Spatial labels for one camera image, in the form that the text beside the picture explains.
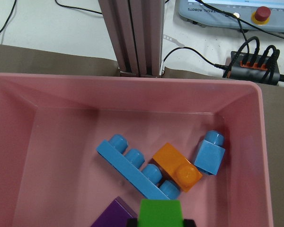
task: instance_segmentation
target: brown surface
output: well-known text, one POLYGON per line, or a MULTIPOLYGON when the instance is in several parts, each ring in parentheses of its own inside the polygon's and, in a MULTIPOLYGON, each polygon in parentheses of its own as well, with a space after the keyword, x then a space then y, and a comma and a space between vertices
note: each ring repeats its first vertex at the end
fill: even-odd
MULTIPOLYGON (((118 76, 118 64, 107 59, 0 45, 0 72, 118 76)), ((167 68, 163 77, 217 79, 167 68)), ((262 84, 259 86, 264 101, 274 223, 275 227, 284 227, 284 88, 262 84)))

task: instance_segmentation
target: red button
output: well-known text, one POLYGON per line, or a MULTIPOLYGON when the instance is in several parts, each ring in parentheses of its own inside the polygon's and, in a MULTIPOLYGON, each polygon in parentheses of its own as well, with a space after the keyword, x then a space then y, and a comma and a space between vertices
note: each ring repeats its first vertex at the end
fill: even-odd
POLYGON ((270 16, 270 9, 266 6, 261 6, 256 10, 255 19, 257 21, 266 21, 270 16))

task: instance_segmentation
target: emergency stop button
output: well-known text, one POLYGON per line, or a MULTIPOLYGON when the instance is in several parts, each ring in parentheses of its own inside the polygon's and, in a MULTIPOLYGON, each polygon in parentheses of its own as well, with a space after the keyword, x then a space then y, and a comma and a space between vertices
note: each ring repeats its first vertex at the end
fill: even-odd
POLYGON ((269 22, 270 13, 271 11, 268 7, 261 6, 251 15, 251 19, 257 25, 264 25, 269 22))

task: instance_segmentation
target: purple block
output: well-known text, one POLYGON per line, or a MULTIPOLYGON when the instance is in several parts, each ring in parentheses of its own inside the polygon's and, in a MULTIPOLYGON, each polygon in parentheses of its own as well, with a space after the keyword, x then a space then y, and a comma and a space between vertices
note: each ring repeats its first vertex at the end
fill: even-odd
POLYGON ((136 217, 137 214, 120 197, 117 197, 91 227, 125 227, 129 218, 136 217))

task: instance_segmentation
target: orange block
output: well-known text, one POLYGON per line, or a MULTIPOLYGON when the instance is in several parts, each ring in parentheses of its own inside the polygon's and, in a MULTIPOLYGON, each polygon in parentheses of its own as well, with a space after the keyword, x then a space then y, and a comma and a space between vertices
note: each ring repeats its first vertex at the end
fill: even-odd
POLYGON ((152 157, 153 161, 185 192, 202 178, 202 173, 171 144, 165 144, 152 157))

